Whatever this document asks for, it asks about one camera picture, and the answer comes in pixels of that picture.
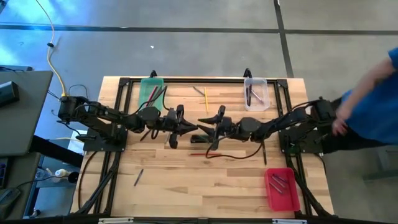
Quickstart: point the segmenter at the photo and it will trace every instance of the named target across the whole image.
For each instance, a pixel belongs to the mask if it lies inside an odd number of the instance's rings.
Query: gray floor
[[[277,29],[271,0],[41,0],[55,24],[112,27],[201,27]],[[395,0],[279,0],[286,29],[398,30]],[[32,0],[9,0],[0,24],[48,24]],[[1,30],[0,63],[50,70],[46,62],[50,31]],[[398,35],[287,35],[294,77],[305,79],[310,99],[334,99],[387,51]],[[57,31],[52,62],[67,86],[84,84],[96,100],[105,75],[241,76],[246,67],[257,77],[286,77],[279,34],[193,32]],[[50,89],[60,95],[60,84]],[[81,88],[72,90],[83,95]],[[55,123],[55,98],[46,99],[36,134],[70,136]],[[78,124],[74,128],[84,129]],[[377,171],[375,150],[336,152],[325,156],[335,213],[345,218],[398,223],[398,179],[364,183]],[[398,154],[391,154],[396,159]],[[48,194],[60,194],[60,189]],[[68,197],[58,205],[70,206]],[[38,201],[55,214],[52,205]]]

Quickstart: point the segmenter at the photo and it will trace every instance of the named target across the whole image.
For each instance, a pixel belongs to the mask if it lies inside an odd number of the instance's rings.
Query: person
[[[398,144],[398,48],[360,79],[356,87],[332,102],[336,119],[322,145],[337,150]]]

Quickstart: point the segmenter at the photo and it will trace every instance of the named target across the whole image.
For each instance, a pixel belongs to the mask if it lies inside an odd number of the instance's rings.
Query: wooden table
[[[114,106],[120,77],[104,77],[98,101]],[[289,78],[292,105],[307,101],[304,80]],[[217,114],[220,105],[226,106],[226,116],[234,122],[244,116],[252,116],[266,122],[278,116],[274,88],[268,88],[271,106],[263,112],[246,111],[243,85],[202,83],[206,87],[209,113],[206,113],[205,98],[189,83],[168,83],[165,104],[176,108],[183,104],[185,119],[200,124],[198,118]],[[134,84],[130,113],[138,107],[139,84]],[[284,112],[286,106],[283,91],[280,91]],[[114,193],[112,216],[115,217],[219,217],[219,218],[292,218],[293,212],[273,212],[267,204],[264,172],[267,168],[286,167],[280,153],[277,134],[266,140],[268,164],[264,165],[262,153],[244,160],[226,157],[206,159],[204,156],[189,156],[192,152],[205,152],[207,144],[191,144],[192,134],[203,134],[197,130],[178,137],[178,149],[165,144],[167,133],[159,133],[157,139],[146,138],[139,142],[142,134],[129,133],[126,150],[122,153],[118,180]],[[234,156],[246,156],[258,148],[253,142],[225,139],[217,152]],[[92,194],[100,179],[104,153],[99,152],[89,163],[81,188],[82,204]],[[324,206],[333,213],[325,171],[319,158],[303,154],[303,164],[308,188]],[[136,187],[134,182],[141,169],[142,177]],[[297,186],[301,208],[304,210],[301,190]],[[101,208],[104,208],[108,189],[104,191]],[[77,190],[73,197],[71,212],[77,210]]]

